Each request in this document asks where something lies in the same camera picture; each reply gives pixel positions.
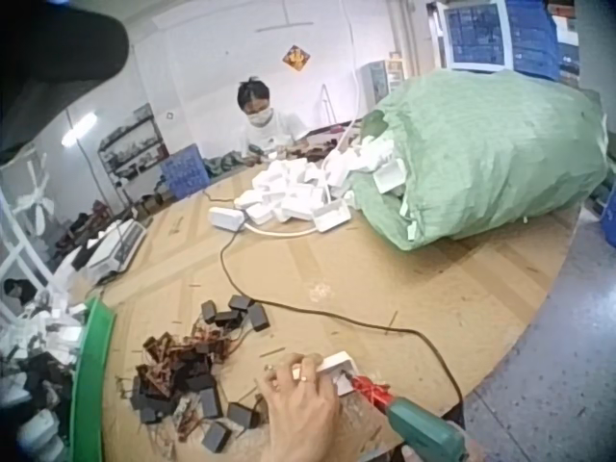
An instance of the fluorescent light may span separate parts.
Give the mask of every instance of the fluorescent light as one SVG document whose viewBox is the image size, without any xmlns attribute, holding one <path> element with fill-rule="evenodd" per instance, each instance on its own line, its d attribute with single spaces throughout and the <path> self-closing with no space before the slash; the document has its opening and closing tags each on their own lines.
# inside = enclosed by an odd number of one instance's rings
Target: fluorescent light
<svg viewBox="0 0 616 462">
<path fill-rule="evenodd" d="M 84 115 L 84 117 L 79 120 L 74 126 L 72 130 L 68 130 L 66 135 L 62 138 L 62 145 L 64 147 L 70 147 L 77 140 L 81 139 L 96 123 L 96 115 L 94 113 L 88 113 Z"/>
</svg>

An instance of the floor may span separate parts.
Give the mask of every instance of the floor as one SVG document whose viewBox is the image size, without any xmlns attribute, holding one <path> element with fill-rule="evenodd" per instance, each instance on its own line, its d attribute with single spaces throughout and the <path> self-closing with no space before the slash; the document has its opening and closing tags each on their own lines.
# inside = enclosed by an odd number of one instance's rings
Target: floor
<svg viewBox="0 0 616 462">
<path fill-rule="evenodd" d="M 468 399 L 496 460 L 616 460 L 616 248 L 583 211 L 552 293 Z"/>
</svg>

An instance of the green tray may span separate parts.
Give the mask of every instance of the green tray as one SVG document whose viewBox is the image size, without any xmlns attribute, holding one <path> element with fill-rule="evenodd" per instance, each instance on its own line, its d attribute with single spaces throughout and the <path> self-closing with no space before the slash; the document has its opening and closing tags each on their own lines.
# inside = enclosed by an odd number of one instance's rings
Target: green tray
<svg viewBox="0 0 616 462">
<path fill-rule="evenodd" d="M 89 299 L 86 306 L 90 316 L 77 361 L 70 409 L 71 462 L 103 460 L 103 377 L 116 313 L 98 298 Z"/>
</svg>

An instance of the cardboard surface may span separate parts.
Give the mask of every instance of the cardboard surface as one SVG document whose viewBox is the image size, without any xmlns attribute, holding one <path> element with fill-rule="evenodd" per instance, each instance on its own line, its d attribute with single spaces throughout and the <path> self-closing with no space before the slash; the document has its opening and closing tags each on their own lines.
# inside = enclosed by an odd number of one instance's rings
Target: cardboard surface
<svg viewBox="0 0 616 462">
<path fill-rule="evenodd" d="M 250 188 L 257 171 L 246 170 L 208 193 L 214 198 L 238 196 Z M 210 204 L 198 193 L 162 211 L 130 270 L 104 294 L 104 302 L 117 312 L 104 391 L 109 461 L 165 460 L 162 441 L 176 438 L 168 423 L 157 436 L 148 436 L 129 401 L 119 398 L 116 376 L 134 375 L 142 362 L 141 344 L 149 336 L 189 334 L 201 303 L 211 299 L 224 307 L 234 293 L 218 257 L 231 234 L 210 226 L 207 212 L 212 205 L 225 204 Z M 243 231 L 226 261 L 236 282 L 254 297 L 422 331 L 468 394 L 513 347 L 541 306 L 567 254 L 577 216 L 578 209 L 567 210 L 404 253 L 353 212 L 351 222 L 338 229 L 304 238 L 272 239 Z M 293 220 L 270 222 L 263 229 L 299 231 L 310 226 Z M 456 402 L 437 360 L 418 338 L 268 305 L 265 309 L 271 327 L 248 334 L 215 372 L 223 408 L 254 387 L 253 378 L 265 365 L 293 351 L 328 356 L 345 350 L 360 372 L 391 384 L 396 394 L 437 414 Z M 253 395 L 242 404 L 252 406 Z M 388 449 L 398 441 L 385 419 L 355 394 L 343 403 L 345 417 L 331 460 L 357 460 L 361 453 Z M 247 451 L 254 451 L 256 458 L 267 441 L 267 427 L 236 440 L 240 429 L 222 422 L 234 435 L 216 460 L 245 460 Z M 178 461 L 214 460 L 200 444 L 203 429 L 176 445 Z"/>
</svg>

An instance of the scale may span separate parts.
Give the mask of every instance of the scale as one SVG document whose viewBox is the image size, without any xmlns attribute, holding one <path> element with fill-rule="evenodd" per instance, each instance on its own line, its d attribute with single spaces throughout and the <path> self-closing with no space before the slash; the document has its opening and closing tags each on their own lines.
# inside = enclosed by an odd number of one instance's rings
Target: scale
<svg viewBox="0 0 616 462">
<path fill-rule="evenodd" d="M 130 265 L 143 238 L 145 227 L 133 219 L 124 221 L 103 238 L 87 265 L 92 284 L 114 272 L 122 272 Z"/>
</svg>

